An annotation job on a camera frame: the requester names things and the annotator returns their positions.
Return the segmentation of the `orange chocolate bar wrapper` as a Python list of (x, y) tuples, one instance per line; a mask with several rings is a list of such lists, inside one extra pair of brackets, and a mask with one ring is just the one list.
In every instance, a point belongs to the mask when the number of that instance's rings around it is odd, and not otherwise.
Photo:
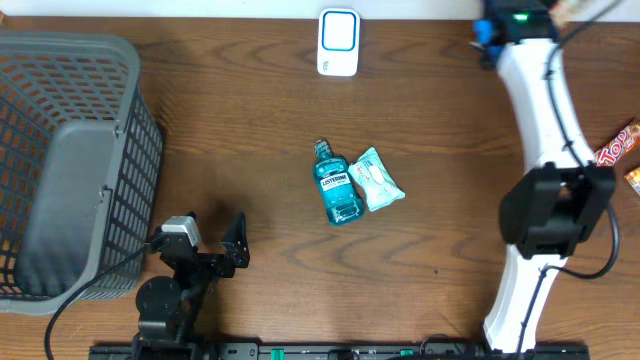
[(605, 146), (595, 152), (597, 166), (613, 166), (639, 143), (639, 117), (634, 117)]

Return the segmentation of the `blue Listerine mouthwash bottle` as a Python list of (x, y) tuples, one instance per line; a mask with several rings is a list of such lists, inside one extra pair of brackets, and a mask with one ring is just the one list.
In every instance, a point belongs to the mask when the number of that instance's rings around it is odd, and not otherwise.
[(364, 203), (358, 195), (348, 164), (344, 157), (336, 155), (326, 140), (314, 144), (316, 163), (314, 181), (321, 194), (330, 225), (342, 226), (363, 217)]

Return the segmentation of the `yellow snack chip bag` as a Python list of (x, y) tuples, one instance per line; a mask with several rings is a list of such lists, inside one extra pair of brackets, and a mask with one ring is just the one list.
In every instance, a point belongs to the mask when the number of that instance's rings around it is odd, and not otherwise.
[(557, 28), (562, 28), (589, 6), (591, 0), (554, 0), (549, 14)]

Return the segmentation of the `mint green snack packet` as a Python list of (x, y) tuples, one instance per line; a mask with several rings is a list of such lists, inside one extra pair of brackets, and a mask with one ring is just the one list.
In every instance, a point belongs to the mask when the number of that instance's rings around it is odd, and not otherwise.
[(388, 173), (375, 147), (370, 147), (352, 163), (348, 172), (364, 191), (371, 212), (406, 196)]

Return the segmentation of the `small orange snack packet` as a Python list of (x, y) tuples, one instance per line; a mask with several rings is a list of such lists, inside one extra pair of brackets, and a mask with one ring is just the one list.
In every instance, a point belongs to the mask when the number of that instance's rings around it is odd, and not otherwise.
[(637, 167), (624, 175), (625, 180), (640, 195), (640, 168)]

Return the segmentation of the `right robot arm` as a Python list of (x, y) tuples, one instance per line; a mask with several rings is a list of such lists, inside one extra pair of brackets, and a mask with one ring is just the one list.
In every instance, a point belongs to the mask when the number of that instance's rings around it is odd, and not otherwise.
[[(496, 300), (483, 324), (491, 355), (530, 359), (536, 327), (555, 277), (594, 280), (606, 275), (620, 252), (611, 197), (616, 175), (599, 167), (585, 140), (564, 74), (562, 53), (581, 23), (567, 35), (554, 24), (551, 1), (484, 0), (473, 26), (486, 66), (505, 85), (524, 156), (522, 179), (499, 206), (506, 261)], [(607, 216), (612, 248), (592, 273), (567, 268), (601, 216)]]

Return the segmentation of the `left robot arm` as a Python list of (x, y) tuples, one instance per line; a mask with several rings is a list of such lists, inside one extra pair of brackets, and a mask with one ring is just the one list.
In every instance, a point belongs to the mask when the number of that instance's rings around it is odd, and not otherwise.
[(202, 253), (200, 242), (193, 212), (173, 216), (155, 231), (149, 252), (158, 253), (174, 274), (147, 280), (136, 294), (139, 320), (133, 359), (217, 357), (216, 347), (195, 333), (195, 325), (210, 287), (249, 266), (246, 216), (241, 213), (232, 222), (221, 241), (223, 253)]

